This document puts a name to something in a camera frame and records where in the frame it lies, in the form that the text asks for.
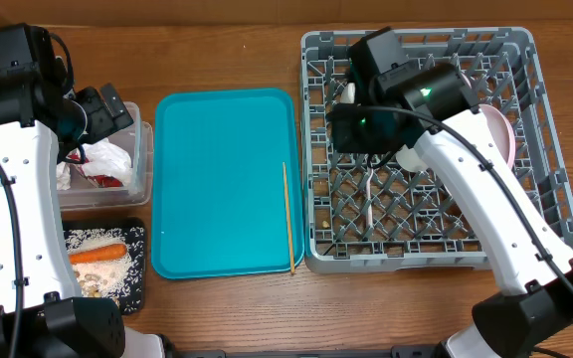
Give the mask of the small white bowl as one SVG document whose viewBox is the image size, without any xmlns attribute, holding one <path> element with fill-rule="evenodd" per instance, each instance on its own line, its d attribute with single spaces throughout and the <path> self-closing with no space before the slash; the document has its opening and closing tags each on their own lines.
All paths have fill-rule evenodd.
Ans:
<svg viewBox="0 0 573 358">
<path fill-rule="evenodd" d="M 355 88 L 355 83 L 348 83 L 341 96 L 340 96 L 340 102 L 341 103 L 345 103 L 345 104 L 354 104 L 355 103 L 355 93 L 356 93 L 356 88 Z"/>
</svg>

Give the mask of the white cup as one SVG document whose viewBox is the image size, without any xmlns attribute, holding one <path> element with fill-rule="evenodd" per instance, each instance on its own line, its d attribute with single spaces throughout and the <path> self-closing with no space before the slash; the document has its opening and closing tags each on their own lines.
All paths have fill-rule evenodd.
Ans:
<svg viewBox="0 0 573 358">
<path fill-rule="evenodd" d="M 395 160 L 402 169 L 409 172 L 422 172 L 428 169 L 428 165 L 419 157 L 416 150 L 406 145 L 395 154 Z"/>
</svg>

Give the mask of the red snack wrapper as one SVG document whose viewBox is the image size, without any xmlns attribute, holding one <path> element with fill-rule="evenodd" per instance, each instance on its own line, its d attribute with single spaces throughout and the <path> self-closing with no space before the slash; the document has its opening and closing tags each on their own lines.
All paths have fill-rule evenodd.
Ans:
<svg viewBox="0 0 573 358">
<path fill-rule="evenodd" d="M 91 172 L 91 167 L 89 166 L 90 161 L 86 159 L 83 161 L 79 154 L 69 154 L 67 156 L 67 161 L 72 164 L 77 172 L 84 177 L 88 182 L 90 182 L 96 188 L 112 188 L 112 187 L 122 187 L 123 184 L 116 178 L 104 174 L 93 175 Z"/>
</svg>

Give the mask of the white plastic fork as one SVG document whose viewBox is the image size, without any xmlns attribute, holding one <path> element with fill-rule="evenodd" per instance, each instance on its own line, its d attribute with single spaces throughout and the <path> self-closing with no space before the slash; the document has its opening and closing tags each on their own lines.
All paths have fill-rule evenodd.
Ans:
<svg viewBox="0 0 573 358">
<path fill-rule="evenodd" d="M 371 196 L 371 180 L 374 174 L 374 170 L 371 167 L 367 167 L 367 181 L 365 185 L 365 199 L 366 199 L 366 224 L 368 229 L 373 227 L 373 213 L 372 213 L 372 196 Z"/>
</svg>

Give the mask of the white paper ball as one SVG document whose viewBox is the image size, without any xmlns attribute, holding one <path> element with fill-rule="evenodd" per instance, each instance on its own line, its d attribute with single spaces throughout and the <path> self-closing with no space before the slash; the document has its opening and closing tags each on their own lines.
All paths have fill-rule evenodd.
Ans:
<svg viewBox="0 0 573 358">
<path fill-rule="evenodd" d="M 61 162 L 56 167 L 57 172 L 57 190 L 66 191 L 71 188 L 71 171 L 70 165 L 66 162 Z"/>
</svg>

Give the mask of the pink bowl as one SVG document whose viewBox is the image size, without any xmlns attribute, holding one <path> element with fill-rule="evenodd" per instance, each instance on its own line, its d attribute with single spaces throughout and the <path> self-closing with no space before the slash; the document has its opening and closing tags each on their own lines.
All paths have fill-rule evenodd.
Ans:
<svg viewBox="0 0 573 358">
<path fill-rule="evenodd" d="M 472 82 L 470 78 L 463 72 L 460 72 L 460 75 L 462 76 L 462 79 L 464 80 L 468 88 L 472 89 Z"/>
</svg>

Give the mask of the orange carrot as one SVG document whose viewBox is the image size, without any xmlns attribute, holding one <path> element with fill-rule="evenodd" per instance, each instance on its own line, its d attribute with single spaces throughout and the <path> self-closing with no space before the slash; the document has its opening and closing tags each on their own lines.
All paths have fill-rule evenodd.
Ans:
<svg viewBox="0 0 573 358">
<path fill-rule="evenodd" d="M 84 252 L 70 254 L 69 260 L 72 265 L 90 264 L 96 262 L 115 261 L 121 259 L 126 254 L 127 247 L 125 244 L 111 244 Z"/>
</svg>

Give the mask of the pink plate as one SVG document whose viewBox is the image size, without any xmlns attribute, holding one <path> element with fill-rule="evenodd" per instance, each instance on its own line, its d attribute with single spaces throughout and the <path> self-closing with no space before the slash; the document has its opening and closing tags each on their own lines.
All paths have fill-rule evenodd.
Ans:
<svg viewBox="0 0 573 358">
<path fill-rule="evenodd" d="M 501 111 L 489 104 L 481 104 L 480 111 L 486 118 L 490 134 L 509 168 L 514 166 L 516 140 L 512 125 Z"/>
</svg>

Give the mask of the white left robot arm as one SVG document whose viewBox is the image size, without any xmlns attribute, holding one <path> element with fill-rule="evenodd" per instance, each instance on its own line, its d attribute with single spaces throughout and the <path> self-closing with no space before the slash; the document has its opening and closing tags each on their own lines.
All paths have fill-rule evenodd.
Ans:
<svg viewBox="0 0 573 358">
<path fill-rule="evenodd" d="M 171 357 L 165 336 L 83 296 L 69 260 L 56 168 L 132 117 L 111 85 L 75 90 L 61 43 L 38 26 L 0 28 L 0 357 Z"/>
</svg>

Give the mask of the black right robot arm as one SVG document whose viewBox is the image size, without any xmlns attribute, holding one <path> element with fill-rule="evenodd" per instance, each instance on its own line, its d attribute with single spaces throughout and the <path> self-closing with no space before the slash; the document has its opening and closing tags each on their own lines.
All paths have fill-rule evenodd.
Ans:
<svg viewBox="0 0 573 358">
<path fill-rule="evenodd" d="M 526 357 L 573 324 L 573 250 L 502 159 L 478 97 L 455 66 L 415 69 L 383 28 L 349 48 L 349 85 L 329 113 L 341 153 L 413 150 L 449 189 L 485 251 L 498 293 L 438 357 Z"/>
</svg>

